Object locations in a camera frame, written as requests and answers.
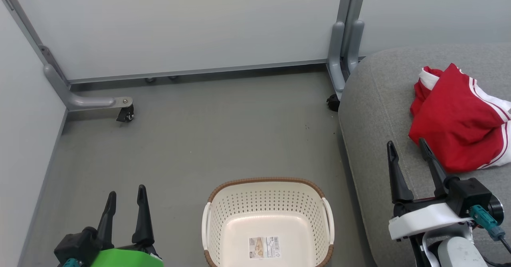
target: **sofa seam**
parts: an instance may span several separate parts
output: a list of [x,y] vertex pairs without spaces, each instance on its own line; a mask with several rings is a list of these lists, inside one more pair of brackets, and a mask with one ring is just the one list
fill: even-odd
[[[376,94],[378,95],[378,101],[380,102],[380,105],[383,107],[383,101],[381,99],[381,94],[380,94],[380,90],[378,89],[378,87],[376,86],[376,82],[374,81],[374,75],[372,74],[372,63],[369,62],[369,74],[371,76],[371,81],[372,81],[372,85],[374,86],[374,89],[376,90]],[[385,122],[388,124],[389,126],[389,132],[390,132],[390,135],[393,139],[396,139],[396,135],[394,133],[394,127],[392,126],[392,123],[389,119],[389,116],[388,116],[388,113],[387,113],[387,109],[385,108],[382,108],[383,110],[383,114],[384,114],[384,120]],[[396,143],[395,143],[395,146],[396,148],[398,149],[398,154],[401,154],[401,149],[399,147],[399,143],[398,141],[396,140]],[[406,165],[406,160],[404,158],[401,158],[401,162],[403,163],[403,167],[404,167],[404,174],[406,175],[406,178],[405,178],[405,181],[407,183],[409,183],[412,187],[412,191],[414,193],[414,197],[418,197],[418,194],[417,194],[417,191],[415,189],[415,186],[414,186],[414,182],[411,180],[410,178],[410,174],[408,173],[408,167]]]
[[[369,64],[369,74],[370,74],[370,76],[371,76],[371,78],[372,78],[372,83],[373,83],[374,88],[376,89],[376,93],[378,94],[378,101],[379,101],[380,105],[381,105],[381,106],[383,106],[383,103],[382,103],[381,98],[380,98],[380,92],[379,92],[379,90],[376,88],[376,85],[375,85],[375,83],[374,83],[374,77],[372,76],[372,69],[371,69],[370,64]],[[343,121],[343,120],[342,120],[341,118],[342,118],[342,116],[339,116],[339,122],[340,122],[339,127],[340,127],[340,129],[341,129],[341,136],[343,137],[343,141],[344,141],[344,145],[345,145],[345,149],[346,149],[346,154],[347,154],[347,159],[348,159],[348,165],[349,165],[349,167],[350,167],[350,173],[351,173],[351,175],[352,175],[353,183],[354,183],[354,186],[355,186],[355,192],[356,192],[356,195],[357,195],[357,202],[358,202],[358,204],[359,204],[360,213],[361,213],[361,216],[362,216],[362,223],[363,223],[364,231],[365,231],[365,234],[366,234],[366,237],[367,237],[367,243],[369,244],[369,250],[370,250],[371,256],[372,256],[373,260],[376,262],[376,260],[374,259],[373,250],[374,250],[374,249],[376,249],[376,248],[378,248],[378,247],[373,246],[372,240],[369,240],[369,237],[371,236],[371,234],[369,233],[369,231],[368,231],[368,229],[367,229],[367,224],[366,224],[366,219],[365,219],[365,218],[366,218],[366,216],[365,216],[365,213],[366,213],[366,212],[365,212],[365,209],[363,208],[363,206],[362,206],[362,204],[361,204],[361,201],[360,201],[360,194],[359,194],[359,193],[360,193],[360,191],[359,191],[359,188],[358,188],[357,182],[356,182],[356,180],[355,180],[355,174],[354,174],[354,170],[353,170],[353,168],[352,168],[352,162],[351,162],[351,157],[350,157],[350,151],[349,151],[349,148],[348,148],[348,143],[347,143],[347,141],[345,140],[345,131],[344,131],[344,129],[343,129],[343,124],[342,124],[342,121]],[[389,129],[390,129],[390,134],[391,134],[391,136],[392,136],[392,137],[394,137],[394,138],[395,138],[395,136],[394,136],[394,132],[392,132],[392,128],[391,128],[392,126],[391,126],[390,124],[389,124],[389,126],[390,126],[390,128],[389,128]]]

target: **brown basket rim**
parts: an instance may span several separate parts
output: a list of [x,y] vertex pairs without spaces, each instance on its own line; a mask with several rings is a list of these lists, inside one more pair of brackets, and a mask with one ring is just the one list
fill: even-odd
[[[323,259],[323,261],[321,263],[316,265],[316,267],[325,267],[328,264],[328,262],[330,261],[330,259],[332,258],[333,254],[334,254],[334,245],[330,244],[328,246],[328,252],[327,252],[327,255],[325,256],[325,259]],[[204,250],[204,256],[206,257],[206,262],[208,263],[208,265],[210,267],[218,267],[211,259],[211,255],[208,250]]]
[[325,194],[323,191],[312,181],[302,179],[302,178],[294,178],[294,177],[256,177],[256,178],[246,178],[246,179],[239,179],[239,180],[232,180],[228,181],[226,183],[223,183],[219,185],[219,187],[216,187],[213,192],[211,192],[210,198],[208,198],[208,202],[213,202],[213,199],[215,196],[225,187],[229,187],[232,185],[239,185],[239,184],[246,184],[246,183],[258,183],[258,182],[294,182],[294,183],[303,183],[306,185],[309,185],[314,189],[321,198],[325,197]]

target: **basket label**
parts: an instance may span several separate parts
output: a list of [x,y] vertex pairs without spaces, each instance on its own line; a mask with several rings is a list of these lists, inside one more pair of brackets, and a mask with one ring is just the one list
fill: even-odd
[[281,246],[278,236],[248,238],[250,259],[280,258]]

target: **gray cushion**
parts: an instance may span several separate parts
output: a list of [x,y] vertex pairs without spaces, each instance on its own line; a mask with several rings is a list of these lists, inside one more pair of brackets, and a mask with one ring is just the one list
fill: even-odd
[[[418,147],[408,137],[409,108],[420,69],[445,69],[455,63],[493,96],[511,101],[511,43],[485,45],[424,45],[378,52],[365,58],[347,80],[339,107],[339,121],[356,185],[365,230],[374,260],[380,267],[414,266],[407,240],[390,240],[392,216],[386,143],[394,142],[408,186],[416,198],[433,196],[433,182]],[[461,175],[475,177],[511,209],[511,164]],[[511,234],[511,219],[502,225]],[[483,256],[511,261],[500,242],[483,229],[474,231]]]

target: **basket handle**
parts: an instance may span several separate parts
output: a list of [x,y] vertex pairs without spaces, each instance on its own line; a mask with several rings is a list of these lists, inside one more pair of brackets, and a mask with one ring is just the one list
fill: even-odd
[[332,214],[332,208],[330,208],[328,200],[325,197],[323,197],[322,200],[323,205],[325,206],[325,210],[327,211],[328,230],[330,232],[330,245],[332,245],[335,239],[334,215]]
[[210,213],[211,213],[211,202],[208,202],[206,204],[206,207],[204,207],[204,212],[202,213],[202,228],[201,228],[201,233],[202,233],[202,247],[204,247],[204,250],[207,250],[208,249],[208,234],[209,234],[209,230],[208,230],[208,218],[210,216]]

